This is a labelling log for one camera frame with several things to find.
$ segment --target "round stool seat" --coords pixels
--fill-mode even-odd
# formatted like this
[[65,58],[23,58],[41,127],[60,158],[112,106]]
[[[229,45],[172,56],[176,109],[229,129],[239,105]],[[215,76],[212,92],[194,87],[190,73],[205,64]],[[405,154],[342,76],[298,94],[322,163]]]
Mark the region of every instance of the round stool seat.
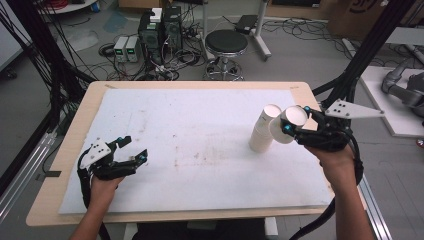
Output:
[[206,48],[214,55],[236,57],[247,47],[246,38],[233,30],[217,30],[209,33],[205,40]]

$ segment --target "white mounting bracket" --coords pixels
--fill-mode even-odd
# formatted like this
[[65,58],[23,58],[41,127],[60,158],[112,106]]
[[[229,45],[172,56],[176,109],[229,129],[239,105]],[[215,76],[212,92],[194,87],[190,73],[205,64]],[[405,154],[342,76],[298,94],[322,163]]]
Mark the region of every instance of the white mounting bracket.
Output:
[[97,140],[91,145],[88,153],[82,158],[81,169],[89,167],[91,164],[102,159],[104,156],[108,155],[111,152],[110,148],[107,146],[106,142],[97,138]]
[[343,119],[384,117],[384,111],[363,107],[338,99],[326,111],[325,115]]

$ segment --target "white paper cup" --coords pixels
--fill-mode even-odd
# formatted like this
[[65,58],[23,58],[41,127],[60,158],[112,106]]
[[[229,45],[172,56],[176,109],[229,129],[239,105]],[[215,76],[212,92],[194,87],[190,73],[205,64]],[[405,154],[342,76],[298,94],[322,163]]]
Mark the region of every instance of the white paper cup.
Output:
[[280,115],[281,109],[274,104],[268,104],[264,107],[262,110],[261,115],[258,118],[258,121],[256,121],[255,128],[256,130],[265,136],[271,137],[271,133],[269,132],[269,123],[272,119],[276,118],[278,115]]
[[268,150],[272,140],[273,138],[271,135],[263,135],[256,128],[253,128],[252,136],[249,140],[249,146],[253,151],[263,153]]
[[288,107],[278,117],[274,118],[269,124],[269,131],[275,141],[283,144],[288,144],[293,141],[293,137],[284,134],[281,129],[281,118],[288,120],[292,124],[302,127],[308,120],[308,115],[299,106]]

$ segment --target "robotic hand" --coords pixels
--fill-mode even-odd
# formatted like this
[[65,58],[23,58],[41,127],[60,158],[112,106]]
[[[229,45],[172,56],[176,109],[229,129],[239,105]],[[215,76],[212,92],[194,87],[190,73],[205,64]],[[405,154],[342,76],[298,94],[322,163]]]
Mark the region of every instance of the robotic hand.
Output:
[[352,131],[347,120],[326,116],[324,113],[304,107],[308,118],[318,123],[317,131],[305,130],[286,119],[281,119],[281,129],[284,134],[292,136],[298,144],[337,152],[345,148],[351,140]]
[[94,174],[101,180],[111,180],[136,173],[138,167],[147,161],[147,150],[145,149],[131,160],[125,162],[113,161],[116,149],[123,148],[131,142],[131,137],[118,138],[110,143],[105,143],[97,139],[92,146],[87,149],[79,159],[79,169],[81,172],[88,169],[89,175]]

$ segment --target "human arm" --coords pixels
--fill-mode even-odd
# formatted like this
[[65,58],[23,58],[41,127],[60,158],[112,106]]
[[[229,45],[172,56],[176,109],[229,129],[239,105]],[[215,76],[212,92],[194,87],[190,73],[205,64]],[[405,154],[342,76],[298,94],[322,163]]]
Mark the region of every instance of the human arm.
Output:
[[102,181],[96,176],[91,180],[91,199],[87,212],[78,224],[71,240],[95,240],[102,224],[103,217],[115,196],[115,189],[124,178]]
[[306,147],[321,162],[335,193],[337,239],[374,239],[356,187],[354,154],[349,146],[339,152]]

